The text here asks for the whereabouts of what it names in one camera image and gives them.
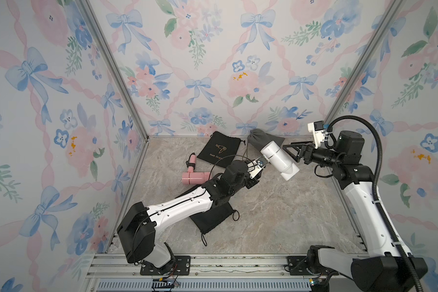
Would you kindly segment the white hair dryer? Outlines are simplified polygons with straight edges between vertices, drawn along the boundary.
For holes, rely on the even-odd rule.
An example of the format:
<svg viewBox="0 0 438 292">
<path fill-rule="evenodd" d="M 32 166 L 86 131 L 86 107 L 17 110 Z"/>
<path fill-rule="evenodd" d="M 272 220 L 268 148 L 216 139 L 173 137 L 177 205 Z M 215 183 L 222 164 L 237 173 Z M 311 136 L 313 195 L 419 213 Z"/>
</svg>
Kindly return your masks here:
<svg viewBox="0 0 438 292">
<path fill-rule="evenodd" d="M 293 178 L 299 172 L 299 168 L 295 161 L 274 141 L 269 142 L 263 149 L 261 149 L 260 153 L 286 181 Z"/>
</svg>

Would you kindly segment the grey drawstring pouch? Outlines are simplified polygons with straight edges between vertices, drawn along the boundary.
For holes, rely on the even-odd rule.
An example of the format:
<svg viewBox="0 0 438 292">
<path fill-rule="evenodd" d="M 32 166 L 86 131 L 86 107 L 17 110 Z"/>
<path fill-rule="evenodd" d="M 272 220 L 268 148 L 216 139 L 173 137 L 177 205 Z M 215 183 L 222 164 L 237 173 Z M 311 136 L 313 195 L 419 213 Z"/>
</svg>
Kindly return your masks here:
<svg viewBox="0 0 438 292">
<path fill-rule="evenodd" d="M 283 144 L 285 139 L 265 133 L 261 129 L 253 129 L 247 137 L 247 142 L 252 145 L 257 151 L 261 151 L 270 142 L 275 142 L 279 147 Z"/>
</svg>

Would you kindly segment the black pouch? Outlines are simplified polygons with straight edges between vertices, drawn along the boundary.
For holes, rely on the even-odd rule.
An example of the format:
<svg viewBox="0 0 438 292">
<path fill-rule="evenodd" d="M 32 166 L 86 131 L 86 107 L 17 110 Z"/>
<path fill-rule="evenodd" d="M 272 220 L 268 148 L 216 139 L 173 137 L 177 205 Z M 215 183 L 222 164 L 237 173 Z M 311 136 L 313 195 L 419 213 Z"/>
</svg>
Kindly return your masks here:
<svg viewBox="0 0 438 292">
<path fill-rule="evenodd" d="M 238 137 L 226 136 L 219 131 L 213 132 L 197 158 L 225 168 L 232 163 L 243 141 Z"/>
<path fill-rule="evenodd" d="M 212 208 L 206 212 L 191 215 L 189 218 L 200 230 L 201 240 L 204 246 L 207 246 L 208 243 L 204 236 L 229 217 L 232 217 L 234 221 L 239 221 L 240 213 L 238 210 L 233 209 L 231 204 L 227 202 L 219 207 Z"/>
</svg>

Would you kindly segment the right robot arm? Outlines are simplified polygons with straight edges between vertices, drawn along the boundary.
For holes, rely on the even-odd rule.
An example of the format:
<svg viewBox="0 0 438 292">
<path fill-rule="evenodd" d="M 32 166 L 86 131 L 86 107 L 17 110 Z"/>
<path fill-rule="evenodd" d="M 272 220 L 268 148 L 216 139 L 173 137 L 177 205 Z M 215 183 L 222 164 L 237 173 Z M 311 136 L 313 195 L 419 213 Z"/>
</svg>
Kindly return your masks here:
<svg viewBox="0 0 438 292">
<path fill-rule="evenodd" d="M 424 259 L 414 257 L 388 218 L 367 165 L 360 164 L 365 140 L 361 134 L 342 131 L 332 149 L 314 143 L 292 142 L 282 148 L 297 162 L 328 167 L 354 209 L 367 257 L 357 258 L 335 248 L 312 245 L 302 266 L 324 280 L 312 279 L 313 290 L 327 292 L 336 275 L 352 281 L 363 292 L 408 292 L 428 271 Z"/>
</svg>

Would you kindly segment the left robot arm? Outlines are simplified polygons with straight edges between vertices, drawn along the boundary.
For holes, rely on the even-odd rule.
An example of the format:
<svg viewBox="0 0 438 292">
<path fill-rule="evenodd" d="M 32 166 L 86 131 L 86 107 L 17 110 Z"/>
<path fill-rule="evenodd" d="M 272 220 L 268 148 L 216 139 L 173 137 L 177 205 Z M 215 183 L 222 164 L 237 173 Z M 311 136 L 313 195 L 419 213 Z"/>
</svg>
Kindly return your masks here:
<svg viewBox="0 0 438 292">
<path fill-rule="evenodd" d="M 262 168 L 258 162 L 233 161 L 223 173 L 215 175 L 171 201 L 145 206 L 138 202 L 130 207 L 117 228 L 120 244 L 129 264 L 145 261 L 164 272 L 175 263 L 168 244 L 157 243 L 157 236 L 167 227 L 197 214 L 222 222 L 218 211 L 242 188 L 259 182 Z"/>
</svg>

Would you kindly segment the pink hair dryer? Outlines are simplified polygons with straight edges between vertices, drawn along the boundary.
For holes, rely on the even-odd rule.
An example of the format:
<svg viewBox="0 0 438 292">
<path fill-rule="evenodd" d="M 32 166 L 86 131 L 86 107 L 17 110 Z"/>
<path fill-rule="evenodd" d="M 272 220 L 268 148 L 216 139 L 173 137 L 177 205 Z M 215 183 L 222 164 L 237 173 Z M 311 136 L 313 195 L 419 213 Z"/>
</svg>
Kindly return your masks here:
<svg viewBox="0 0 438 292">
<path fill-rule="evenodd" d="M 191 153 L 186 161 L 187 172 L 184 172 L 181 177 L 183 185 L 198 185 L 207 182 L 210 179 L 210 172 L 196 172 L 197 156 Z"/>
</svg>

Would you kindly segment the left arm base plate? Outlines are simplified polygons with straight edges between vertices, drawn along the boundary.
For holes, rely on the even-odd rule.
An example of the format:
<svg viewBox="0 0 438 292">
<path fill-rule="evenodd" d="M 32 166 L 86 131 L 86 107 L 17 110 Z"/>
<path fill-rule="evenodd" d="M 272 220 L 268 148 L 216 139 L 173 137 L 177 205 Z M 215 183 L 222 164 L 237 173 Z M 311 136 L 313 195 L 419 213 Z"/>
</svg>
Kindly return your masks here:
<svg viewBox="0 0 438 292">
<path fill-rule="evenodd" d="M 141 263 L 141 276 L 188 276 L 191 268 L 191 256 L 179 255 L 167 262 L 161 268 L 155 267 L 153 264 L 143 261 Z"/>
</svg>

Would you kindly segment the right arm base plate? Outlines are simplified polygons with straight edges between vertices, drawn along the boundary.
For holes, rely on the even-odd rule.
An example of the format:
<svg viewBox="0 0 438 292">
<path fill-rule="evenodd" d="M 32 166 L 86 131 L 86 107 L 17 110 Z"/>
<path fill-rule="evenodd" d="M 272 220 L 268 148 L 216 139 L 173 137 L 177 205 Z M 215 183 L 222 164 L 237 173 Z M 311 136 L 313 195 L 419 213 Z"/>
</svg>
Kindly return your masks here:
<svg viewBox="0 0 438 292">
<path fill-rule="evenodd" d="M 291 276 L 311 276 L 321 277 L 327 276 L 334 270 L 323 267 L 319 264 L 312 264 L 307 256 L 290 255 L 287 257 L 287 263 L 284 265 L 284 270 Z"/>
</svg>

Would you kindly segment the aluminium front rail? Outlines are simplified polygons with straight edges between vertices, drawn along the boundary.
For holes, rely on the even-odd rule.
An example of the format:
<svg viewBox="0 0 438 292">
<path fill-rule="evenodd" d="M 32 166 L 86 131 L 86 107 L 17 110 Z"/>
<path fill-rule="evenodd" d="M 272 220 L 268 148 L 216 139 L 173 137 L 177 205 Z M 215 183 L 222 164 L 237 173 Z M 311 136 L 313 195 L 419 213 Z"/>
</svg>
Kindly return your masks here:
<svg viewBox="0 0 438 292">
<path fill-rule="evenodd" d="M 176 272 L 162 281 L 143 276 L 142 265 L 128 264 L 124 254 L 94 257 L 83 292 L 309 292 L 310 280 L 324 282 L 326 273 L 310 273 L 297 254 L 192 254 L 188 275 Z"/>
</svg>

